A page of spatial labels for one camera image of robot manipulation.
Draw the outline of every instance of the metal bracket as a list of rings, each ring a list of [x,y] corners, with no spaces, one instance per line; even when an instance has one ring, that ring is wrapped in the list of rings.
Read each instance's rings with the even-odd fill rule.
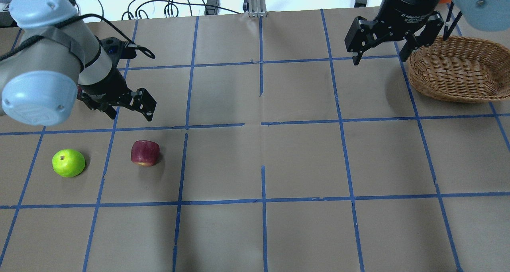
[[[248,15],[252,18],[267,16],[266,0],[248,0]]]

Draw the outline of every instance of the grid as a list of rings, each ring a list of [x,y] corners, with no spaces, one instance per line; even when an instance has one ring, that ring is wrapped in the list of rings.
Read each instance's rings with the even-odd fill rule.
[[[136,207],[136,206],[166,206],[171,205],[177,207],[177,215],[175,220],[175,239],[173,246],[173,271],[176,270],[177,264],[177,255],[179,254],[179,247],[177,245],[180,233],[180,214],[182,207],[184,205],[222,205],[222,204],[233,204],[233,203],[262,203],[262,226],[263,233],[261,237],[263,238],[263,262],[264,262],[264,271],[268,271],[268,244],[267,244],[267,213],[266,213],[266,205],[267,203],[278,203],[278,202],[292,202],[292,201],[350,201],[351,202],[351,210],[352,210],[352,218],[353,218],[353,227],[355,229],[355,240],[357,245],[357,255],[359,258],[359,267],[360,270],[364,272],[364,260],[363,260],[363,249],[360,240],[360,232],[358,228],[357,221],[357,209],[356,209],[356,201],[360,200],[379,200],[379,199],[437,199],[439,201],[439,206],[441,208],[441,214],[443,216],[444,225],[448,234],[448,240],[451,247],[451,252],[453,254],[453,259],[455,261],[455,266],[459,272],[462,271],[461,263],[459,261],[459,257],[457,256],[457,250],[455,248],[454,239],[452,236],[452,232],[450,230],[450,225],[448,221],[448,215],[446,213],[443,199],[450,197],[475,197],[475,196],[510,196],[510,191],[501,191],[501,192],[474,192],[474,193],[441,193],[439,188],[439,184],[437,183],[437,179],[435,176],[435,169],[432,163],[432,159],[430,157],[430,151],[428,149],[428,143],[426,139],[426,134],[424,133],[422,127],[422,120],[429,119],[463,119],[463,118],[495,118],[498,123],[499,129],[501,130],[501,135],[503,140],[510,150],[510,143],[508,141],[508,137],[504,130],[504,127],[501,123],[500,118],[510,117],[510,114],[499,114],[496,112],[496,109],[492,103],[490,103],[490,109],[492,110],[492,114],[465,114],[465,115],[456,115],[456,116],[448,116],[448,115],[439,115],[439,116],[420,116],[418,113],[418,109],[415,103],[415,99],[413,93],[410,88],[410,84],[406,75],[406,69],[401,60],[399,60],[400,67],[403,73],[403,77],[406,81],[406,87],[408,90],[409,98],[412,103],[414,116],[410,117],[382,117],[382,118],[347,118],[344,119],[342,117],[341,105],[339,104],[339,94],[337,92],[337,81],[335,77],[335,68],[333,63],[335,61],[350,61],[350,57],[333,57],[332,49],[330,44],[330,36],[328,35],[328,26],[326,25],[326,18],[324,16],[324,11],[320,10],[322,17],[322,24],[324,26],[324,35],[326,36],[326,45],[328,48],[328,58],[311,58],[311,59],[287,59],[287,60],[278,60],[278,61],[265,61],[263,58],[263,19],[259,19],[259,47],[260,47],[260,60],[259,61],[250,61],[250,62],[240,62],[240,63],[208,63],[208,64],[195,64],[195,52],[196,52],[196,42],[197,42],[197,32],[199,27],[200,17],[195,18],[195,27],[194,27],[194,35],[193,35],[193,49],[192,49],[192,58],[191,63],[189,65],[166,65],[166,66],[158,66],[158,67],[135,67],[131,68],[129,66],[130,61],[127,62],[126,67],[121,69],[124,72],[124,77],[127,76],[130,70],[152,70],[152,69],[167,69],[167,68],[189,68],[190,76],[189,76],[189,88],[188,88],[188,96],[186,103],[186,123],[184,126],[173,126],[173,127],[130,127],[130,128],[117,128],[117,119],[113,122],[112,128],[105,129],[97,129],[97,130],[57,130],[57,131],[47,131],[46,127],[44,127],[41,131],[37,132],[2,132],[0,136],[14,136],[14,135],[24,135],[24,134],[36,134],[39,135],[39,140],[37,143],[36,150],[33,154],[33,158],[31,160],[31,165],[29,168],[29,172],[27,174],[27,178],[24,182],[24,186],[22,192],[20,194],[20,198],[17,205],[2,205],[0,209],[9,209],[15,210],[14,217],[12,219],[12,223],[5,240],[5,244],[2,249],[2,254],[0,256],[0,265],[2,265],[2,261],[4,259],[5,253],[9,248],[9,240],[13,230],[16,227],[16,219],[18,217],[18,212],[21,209],[45,209],[45,208],[94,208],[93,220],[90,227],[90,233],[88,238],[88,244],[86,253],[84,254],[84,264],[83,271],[87,270],[88,259],[90,254],[90,249],[92,242],[94,240],[94,229],[97,220],[97,214],[100,208],[105,207]],[[136,32],[138,27],[138,20],[135,23],[135,29],[133,32],[133,40],[135,40]],[[20,37],[20,32],[16,36],[16,41],[14,42],[12,48],[15,47],[18,38]],[[398,58],[398,45],[394,43],[396,54],[395,55],[381,55],[381,56],[366,56],[366,59],[370,58]],[[207,129],[207,128],[217,128],[217,127],[239,127],[244,126],[244,123],[225,123],[225,124],[206,124],[206,125],[190,125],[189,116],[190,116],[190,106],[191,106],[191,94],[193,90],[193,73],[196,67],[211,67],[211,66],[227,66],[227,65],[253,65],[259,63],[260,69],[260,95],[264,93],[264,64],[266,63],[305,63],[305,62],[328,62],[330,65],[330,73],[331,78],[333,80],[333,92],[335,96],[335,105],[337,110],[337,119],[324,119],[324,120],[310,120],[310,121],[272,121],[272,122],[261,122],[261,126],[271,126],[271,125],[288,125],[288,124],[298,124],[298,125],[307,125],[307,124],[318,124],[318,123],[338,123],[339,130],[341,134],[341,143],[343,156],[346,167],[348,188],[349,188],[349,196],[332,196],[332,197],[288,197],[288,198],[267,198],[266,197],[266,175],[265,175],[265,166],[261,167],[261,189],[262,189],[262,198],[258,199],[225,199],[220,201],[183,201],[182,200],[182,191],[184,187],[185,181],[185,164],[186,164],[186,150],[188,146],[188,133],[184,134],[184,150],[182,151],[182,166],[180,173],[180,184],[179,184],[179,192],[178,192],[178,200],[177,201],[160,201],[160,202],[144,202],[144,203],[102,203],[102,190],[104,186],[104,176],[107,174],[108,164],[110,160],[110,154],[113,147],[113,142],[115,138],[116,132],[124,132],[124,131],[136,131],[136,130],[198,130],[198,129]],[[426,157],[428,160],[428,165],[430,168],[430,175],[432,176],[432,181],[435,185],[435,194],[409,194],[409,195],[369,195],[369,196],[356,196],[355,188],[352,184],[351,173],[350,173],[350,162],[349,162],[349,153],[348,146],[346,145],[346,136],[344,133],[344,123],[348,122],[379,122],[379,121],[416,121],[416,124],[419,128],[421,140],[423,143],[423,148],[426,153]],[[104,170],[103,170],[103,178],[100,183],[100,188],[97,193],[97,200],[95,203],[69,203],[69,204],[42,204],[42,205],[22,205],[22,201],[24,199],[25,191],[27,190],[27,186],[31,177],[31,173],[33,170],[34,163],[36,161],[39,149],[41,147],[42,140],[47,134],[79,134],[84,132],[110,132],[110,142],[108,147],[108,152],[106,155]]]

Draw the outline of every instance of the wicker basket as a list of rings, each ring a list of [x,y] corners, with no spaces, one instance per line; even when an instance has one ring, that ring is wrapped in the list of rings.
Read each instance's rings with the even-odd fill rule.
[[[439,36],[408,60],[409,82],[441,101],[488,102],[510,97],[510,50],[473,37]]]

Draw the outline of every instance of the light blue joint cap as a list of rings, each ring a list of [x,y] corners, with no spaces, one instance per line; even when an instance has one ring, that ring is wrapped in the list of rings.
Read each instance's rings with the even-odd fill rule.
[[[466,21],[481,31],[502,31],[510,27],[510,0],[453,0]]]
[[[71,114],[78,89],[64,74],[32,71],[13,78],[2,92],[2,108],[16,121],[57,125]]]
[[[78,14],[68,0],[12,0],[9,12],[22,29],[53,25]]]

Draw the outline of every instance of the robotic arm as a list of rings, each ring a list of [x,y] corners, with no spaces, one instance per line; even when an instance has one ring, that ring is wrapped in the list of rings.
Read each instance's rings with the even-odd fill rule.
[[[143,88],[130,90],[117,69],[119,59],[134,58],[135,50],[155,58],[149,50],[132,41],[97,39],[82,21],[87,15],[77,16],[68,0],[12,0],[10,12],[24,35],[15,52],[0,57],[0,114],[56,125],[78,98],[111,119],[113,106],[123,106],[152,120],[156,101]]]
[[[509,0],[454,0],[466,20],[484,31],[504,30],[510,26]],[[400,58],[406,61],[413,50],[432,45],[444,25],[435,7],[439,0],[382,0],[373,21],[358,16],[345,37],[345,46],[352,52],[354,65],[363,53],[385,41],[406,40]],[[424,27],[416,36],[415,33]]]

